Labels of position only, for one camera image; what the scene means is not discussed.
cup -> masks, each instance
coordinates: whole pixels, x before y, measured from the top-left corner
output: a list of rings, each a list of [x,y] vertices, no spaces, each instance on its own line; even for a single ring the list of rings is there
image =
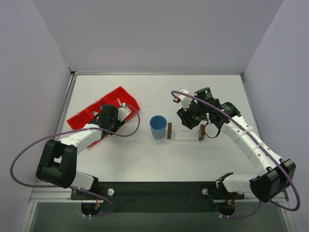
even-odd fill
[[[154,139],[162,139],[168,122],[161,115],[153,116],[150,119],[150,129]]]

wall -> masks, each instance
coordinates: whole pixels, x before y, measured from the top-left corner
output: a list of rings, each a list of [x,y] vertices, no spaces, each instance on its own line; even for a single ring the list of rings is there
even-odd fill
[[[285,0],[244,73],[261,136],[275,152],[296,163],[301,208],[298,231],[309,226],[309,1]],[[289,189],[290,206],[295,206]]]
[[[16,184],[9,167],[29,143],[55,131],[70,72],[31,0],[0,7],[1,231],[19,231],[31,188]],[[15,174],[34,183],[43,144],[16,164]]]
[[[283,0],[33,0],[73,71],[244,71]]]

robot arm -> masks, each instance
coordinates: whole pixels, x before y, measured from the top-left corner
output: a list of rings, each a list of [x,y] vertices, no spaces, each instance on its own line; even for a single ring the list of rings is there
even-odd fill
[[[102,107],[102,113],[88,122],[84,128],[103,128],[116,132],[124,123],[124,119],[129,116],[131,110],[122,104],[117,109],[116,106],[105,104]],[[52,183],[62,188],[81,188],[90,190],[96,177],[76,171],[77,155],[94,142],[101,140],[108,133],[101,130],[84,130],[69,137],[46,142],[36,177],[40,180]]]
[[[181,89],[180,92],[189,94],[189,91]],[[195,96],[219,108],[237,123],[239,123],[245,131],[239,129],[237,125],[219,112],[209,108],[208,106],[192,100],[187,96],[175,94],[174,101],[182,103],[183,107],[177,112],[182,120],[182,124],[189,129],[199,125],[202,120],[213,123],[219,130],[230,137],[234,143],[247,156],[254,166],[258,176],[255,175],[239,175],[228,173],[217,180],[217,187],[223,187],[227,192],[248,192],[253,193],[259,200],[268,202],[280,192],[285,190],[289,183],[277,165],[266,156],[261,146],[265,148],[273,158],[284,168],[288,175],[293,178],[295,164],[288,159],[283,160],[279,155],[268,148],[265,143],[252,131],[239,110],[230,102],[220,104],[218,99],[214,99],[210,88],[204,88],[195,92]],[[259,142],[259,145],[249,137],[247,132]]]

black mounting plate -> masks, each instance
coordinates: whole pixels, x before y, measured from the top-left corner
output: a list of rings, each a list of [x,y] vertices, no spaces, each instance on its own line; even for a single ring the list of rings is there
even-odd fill
[[[219,193],[215,181],[209,182],[98,182],[103,196],[112,200],[119,213],[177,213],[214,212],[213,200],[232,200],[234,193]],[[208,195],[202,189],[208,189]],[[114,195],[107,194],[114,189]],[[71,200],[95,200],[88,194],[72,191]],[[237,194],[237,199],[244,195]],[[102,204],[102,212],[113,210]]]

red container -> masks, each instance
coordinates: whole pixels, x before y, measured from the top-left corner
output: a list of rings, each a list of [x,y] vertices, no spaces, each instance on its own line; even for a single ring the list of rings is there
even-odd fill
[[[92,105],[88,106],[81,112],[77,113],[76,115],[68,119],[67,123],[73,130],[83,128],[86,125],[86,123],[88,123],[90,120],[93,119],[94,111],[101,113],[101,106],[103,106],[104,104],[107,103],[116,105],[117,108],[119,108],[120,105],[117,99],[119,99],[121,103],[128,103],[133,107],[135,107],[138,111],[140,110],[140,107],[137,104],[136,100],[130,94],[128,94],[128,92],[126,92],[124,88],[120,86],[117,89],[110,92],[109,94],[105,95],[100,100],[96,101]],[[135,114],[135,110],[133,110],[131,107],[129,108],[131,109],[132,113],[126,118],[126,121]]]

